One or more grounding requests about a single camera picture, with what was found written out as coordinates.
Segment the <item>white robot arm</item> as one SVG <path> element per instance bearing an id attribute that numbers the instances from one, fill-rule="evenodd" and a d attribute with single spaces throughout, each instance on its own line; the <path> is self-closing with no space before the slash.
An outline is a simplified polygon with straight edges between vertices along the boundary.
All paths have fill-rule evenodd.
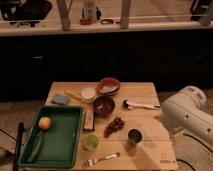
<path id="1" fill-rule="evenodd" d="M 213 116 L 202 110 L 205 93 L 195 86 L 186 86 L 161 104 L 162 112 L 182 127 L 213 145 Z"/>

